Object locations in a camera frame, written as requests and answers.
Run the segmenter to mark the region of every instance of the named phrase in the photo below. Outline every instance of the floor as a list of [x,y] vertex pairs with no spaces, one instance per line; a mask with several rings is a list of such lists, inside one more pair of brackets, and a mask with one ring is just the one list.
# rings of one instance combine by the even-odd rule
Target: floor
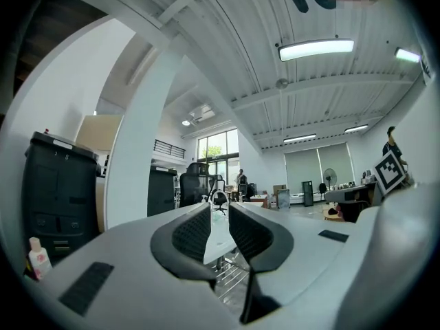
[[[303,205],[292,205],[288,211],[299,217],[310,219],[323,219],[322,207],[325,202],[315,203],[313,206],[304,207]],[[222,261],[221,269],[217,270],[217,264],[211,263],[209,266],[217,274],[217,284],[215,294],[219,300],[230,310],[230,312],[240,318],[245,304],[246,289],[248,288],[248,270],[249,265],[243,256],[237,253],[228,253],[225,255],[226,261]]]

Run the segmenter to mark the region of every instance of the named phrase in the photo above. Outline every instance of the hand sanitizer bottle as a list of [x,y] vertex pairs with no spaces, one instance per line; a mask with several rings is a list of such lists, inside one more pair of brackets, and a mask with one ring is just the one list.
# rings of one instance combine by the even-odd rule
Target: hand sanitizer bottle
[[31,250],[29,261],[37,279],[41,280],[52,269],[49,256],[45,248],[41,247],[40,240],[36,237],[29,239]]

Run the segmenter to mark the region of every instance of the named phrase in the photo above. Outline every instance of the metal railing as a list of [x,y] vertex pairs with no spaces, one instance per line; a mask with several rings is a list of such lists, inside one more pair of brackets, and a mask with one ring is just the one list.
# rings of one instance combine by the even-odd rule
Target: metal railing
[[165,143],[160,140],[155,140],[154,151],[158,153],[168,154],[173,157],[185,158],[185,149],[179,148],[178,146],[173,146],[171,144]]

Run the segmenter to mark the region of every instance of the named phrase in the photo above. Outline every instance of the fluorescent ceiling light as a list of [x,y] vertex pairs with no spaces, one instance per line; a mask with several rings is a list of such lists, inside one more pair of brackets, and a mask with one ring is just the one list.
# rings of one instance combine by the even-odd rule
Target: fluorescent ceiling light
[[286,140],[284,140],[284,143],[295,142],[297,140],[308,140],[309,138],[315,138],[315,137],[316,137],[316,134],[304,135],[302,137],[295,137],[295,138],[287,138]]
[[278,53],[281,61],[288,61],[293,58],[303,58],[305,56],[329,54],[332,52],[352,52],[354,41],[349,39],[334,39],[329,41],[308,41],[280,47]]
[[362,126],[358,126],[358,127],[353,127],[351,129],[346,129],[345,133],[349,133],[349,132],[355,132],[355,131],[360,131],[361,129],[366,129],[368,127],[367,124],[364,124]]
[[418,63],[420,61],[420,55],[413,52],[407,52],[399,47],[396,50],[396,57],[401,58],[402,60],[411,61],[413,63]]

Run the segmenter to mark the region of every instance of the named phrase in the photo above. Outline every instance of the black chair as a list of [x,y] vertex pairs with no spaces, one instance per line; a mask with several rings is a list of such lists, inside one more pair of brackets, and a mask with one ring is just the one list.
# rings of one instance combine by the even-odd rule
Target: black chair
[[215,177],[212,175],[181,174],[179,207],[200,203],[204,195],[209,197],[214,182]]
[[327,192],[327,186],[325,186],[325,184],[320,184],[319,185],[319,193],[321,194],[321,200],[322,200],[322,195],[326,192]]
[[[222,178],[221,175],[214,175],[214,179],[212,179],[212,184],[210,184],[210,186],[212,187],[216,187],[213,191],[212,191],[212,195],[211,195],[211,199],[214,197],[214,193],[216,193],[218,190],[221,191],[225,191],[225,185],[226,182],[225,180]],[[219,206],[217,209],[214,209],[214,211],[218,211],[220,210],[224,215],[225,214],[225,208],[222,208],[221,205],[226,203],[226,196],[225,195],[217,195],[214,199],[213,199],[213,203],[216,206]]]

